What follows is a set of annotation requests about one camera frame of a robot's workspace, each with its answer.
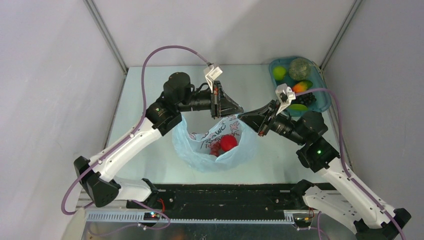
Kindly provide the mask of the red fake apple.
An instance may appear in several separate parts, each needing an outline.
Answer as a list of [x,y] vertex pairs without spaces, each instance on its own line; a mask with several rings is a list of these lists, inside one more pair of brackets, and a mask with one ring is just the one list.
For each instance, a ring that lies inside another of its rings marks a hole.
[[224,135],[220,140],[220,148],[224,152],[230,151],[237,145],[238,145],[237,139],[231,134]]

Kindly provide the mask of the red fake grape bunch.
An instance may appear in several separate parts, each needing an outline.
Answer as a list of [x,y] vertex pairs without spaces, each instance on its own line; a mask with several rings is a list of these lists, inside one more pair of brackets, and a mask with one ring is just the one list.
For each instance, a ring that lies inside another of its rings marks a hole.
[[209,154],[215,157],[219,157],[221,155],[221,143],[219,141],[210,145]]

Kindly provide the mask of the light blue printed plastic bag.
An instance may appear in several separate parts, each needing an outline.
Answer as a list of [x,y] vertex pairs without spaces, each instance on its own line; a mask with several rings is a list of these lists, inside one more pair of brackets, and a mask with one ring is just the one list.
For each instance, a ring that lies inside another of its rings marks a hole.
[[177,155],[203,173],[220,172],[247,163],[257,152],[257,134],[236,115],[224,117],[205,133],[188,131],[183,118],[172,131]]

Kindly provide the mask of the dark purple fake grape bunch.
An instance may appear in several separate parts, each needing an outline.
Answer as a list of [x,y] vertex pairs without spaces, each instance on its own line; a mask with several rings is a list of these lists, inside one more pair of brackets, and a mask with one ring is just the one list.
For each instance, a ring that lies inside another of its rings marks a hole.
[[315,104],[316,101],[317,99],[312,92],[302,94],[296,97],[296,103],[300,105],[304,105],[306,107],[310,107],[311,105]]

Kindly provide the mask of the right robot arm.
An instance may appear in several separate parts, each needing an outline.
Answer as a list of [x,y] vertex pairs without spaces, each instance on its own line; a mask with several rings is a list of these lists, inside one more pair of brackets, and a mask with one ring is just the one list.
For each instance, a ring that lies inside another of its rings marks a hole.
[[298,144],[301,164],[324,178],[338,195],[328,195],[316,184],[301,180],[291,189],[291,204],[318,210],[348,228],[358,240],[393,240],[404,236],[411,219],[404,208],[394,208],[378,197],[342,161],[341,154],[324,138],[328,130],[322,114],[307,111],[298,120],[279,113],[280,104],[239,115],[238,119],[263,137],[272,131]]

